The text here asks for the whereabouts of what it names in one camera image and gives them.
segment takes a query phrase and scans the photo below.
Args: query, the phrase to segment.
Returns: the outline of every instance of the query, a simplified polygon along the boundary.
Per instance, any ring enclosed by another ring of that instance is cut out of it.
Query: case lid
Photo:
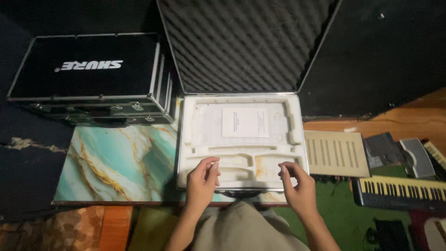
[[[185,93],[296,92],[333,0],[159,0]]]
[[[36,37],[9,97],[147,95],[155,34]]]

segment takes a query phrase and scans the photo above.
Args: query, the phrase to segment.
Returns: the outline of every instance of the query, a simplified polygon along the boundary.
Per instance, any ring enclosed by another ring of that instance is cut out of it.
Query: turquoise marble surface
[[[174,177],[179,113],[172,125],[76,127],[58,183],[60,201],[168,201],[185,199]],[[282,193],[251,199],[286,202]],[[212,201],[234,199],[214,194]]]

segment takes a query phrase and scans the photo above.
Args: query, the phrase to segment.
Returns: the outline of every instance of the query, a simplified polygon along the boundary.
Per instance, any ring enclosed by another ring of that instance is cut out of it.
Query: case latch
[[[130,102],[130,104],[132,105],[133,109],[135,109],[136,111],[144,110],[144,107],[142,107],[142,105],[140,105],[139,102]]]

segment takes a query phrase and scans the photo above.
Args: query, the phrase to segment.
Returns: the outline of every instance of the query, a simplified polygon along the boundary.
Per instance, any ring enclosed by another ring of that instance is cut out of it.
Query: paper
[[[267,108],[223,108],[222,137],[269,137]]]

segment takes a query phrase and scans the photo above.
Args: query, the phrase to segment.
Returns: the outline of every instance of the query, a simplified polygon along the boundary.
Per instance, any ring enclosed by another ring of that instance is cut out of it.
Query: electronic keyboard
[[[352,187],[360,206],[446,212],[446,182],[373,176],[352,181]]]

